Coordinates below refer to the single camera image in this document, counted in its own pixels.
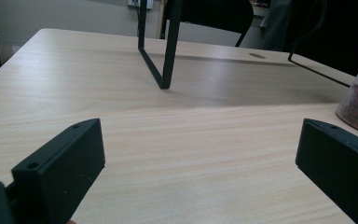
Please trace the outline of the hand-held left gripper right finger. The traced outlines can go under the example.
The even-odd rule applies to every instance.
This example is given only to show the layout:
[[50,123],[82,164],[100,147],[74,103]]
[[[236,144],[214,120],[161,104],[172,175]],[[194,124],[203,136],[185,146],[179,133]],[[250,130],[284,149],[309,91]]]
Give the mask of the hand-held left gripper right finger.
[[358,136],[333,124],[304,119],[296,165],[358,224]]

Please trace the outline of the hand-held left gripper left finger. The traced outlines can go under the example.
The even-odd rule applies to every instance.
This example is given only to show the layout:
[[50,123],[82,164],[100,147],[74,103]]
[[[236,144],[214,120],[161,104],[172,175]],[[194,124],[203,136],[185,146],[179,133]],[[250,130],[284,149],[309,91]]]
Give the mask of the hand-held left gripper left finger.
[[18,224],[66,224],[105,165],[101,121],[74,124],[12,169]]

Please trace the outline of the black office chair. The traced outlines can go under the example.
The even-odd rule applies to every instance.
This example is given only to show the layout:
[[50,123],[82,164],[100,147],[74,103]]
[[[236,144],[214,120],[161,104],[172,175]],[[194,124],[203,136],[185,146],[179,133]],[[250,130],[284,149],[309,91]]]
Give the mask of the black office chair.
[[180,22],[186,22],[240,34],[241,45],[253,22],[249,0],[182,0]]

